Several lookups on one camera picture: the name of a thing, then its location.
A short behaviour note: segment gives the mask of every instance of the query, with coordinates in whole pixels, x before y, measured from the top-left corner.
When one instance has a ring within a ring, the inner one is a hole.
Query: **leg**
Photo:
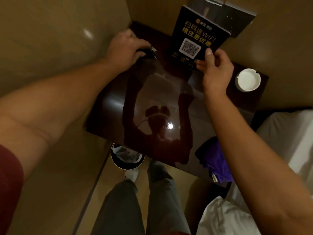
[[[184,232],[190,229],[180,205],[175,181],[163,163],[152,160],[148,169],[150,197],[147,235],[164,232]]]
[[[116,184],[104,199],[91,235],[144,235],[136,192],[131,180]]]

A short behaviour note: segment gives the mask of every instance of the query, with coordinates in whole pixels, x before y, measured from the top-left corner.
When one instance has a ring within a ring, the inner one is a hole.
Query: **foot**
[[[125,171],[124,180],[131,180],[132,182],[135,183],[137,176],[138,176],[138,172],[139,172],[138,167],[133,170]]]

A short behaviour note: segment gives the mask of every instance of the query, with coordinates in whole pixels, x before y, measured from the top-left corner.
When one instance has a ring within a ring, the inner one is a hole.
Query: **beige wall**
[[[313,0],[223,0],[257,12],[236,39],[222,46],[230,58],[270,79],[261,108],[313,106]],[[127,0],[131,19],[172,34],[188,0]]]
[[[0,0],[0,13],[0,95],[94,61],[130,23],[125,0]],[[9,234],[72,233],[105,156],[85,117],[25,183]]]

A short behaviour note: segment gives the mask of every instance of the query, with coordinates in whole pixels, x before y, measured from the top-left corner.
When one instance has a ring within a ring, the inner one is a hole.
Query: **purple garment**
[[[234,182],[217,137],[212,137],[195,152],[204,168],[214,174],[218,182]]]

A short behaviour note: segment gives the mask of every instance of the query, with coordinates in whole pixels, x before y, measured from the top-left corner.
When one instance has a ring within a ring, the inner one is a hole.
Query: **red shirt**
[[[9,229],[23,183],[21,163],[0,145],[0,235],[5,235]]]

